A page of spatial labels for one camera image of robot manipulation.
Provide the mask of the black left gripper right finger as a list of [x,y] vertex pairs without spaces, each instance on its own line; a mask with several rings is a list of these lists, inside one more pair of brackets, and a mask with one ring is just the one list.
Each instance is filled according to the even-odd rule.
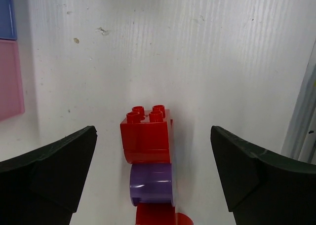
[[212,126],[210,141],[229,212],[238,225],[314,225],[316,167]]

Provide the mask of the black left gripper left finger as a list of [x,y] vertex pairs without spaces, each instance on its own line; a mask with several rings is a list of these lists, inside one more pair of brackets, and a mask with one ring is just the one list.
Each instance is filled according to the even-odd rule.
[[0,163],[2,225],[68,225],[77,211],[97,142],[87,126]]

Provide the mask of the purple arch lego brick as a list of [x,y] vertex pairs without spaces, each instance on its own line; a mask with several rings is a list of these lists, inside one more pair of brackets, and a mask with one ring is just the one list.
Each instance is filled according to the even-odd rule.
[[175,206],[175,171],[171,163],[132,164],[129,180],[133,206],[167,203]]

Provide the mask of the red lego pile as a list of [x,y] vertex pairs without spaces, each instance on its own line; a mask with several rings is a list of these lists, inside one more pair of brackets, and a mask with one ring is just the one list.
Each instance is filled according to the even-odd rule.
[[[170,110],[164,105],[155,105],[150,110],[144,109],[143,106],[134,106],[120,123],[120,132],[127,163],[171,163],[176,174],[173,119]],[[167,203],[139,203],[136,206],[135,223],[192,225],[194,222],[187,215],[178,212],[176,205],[173,207]]]

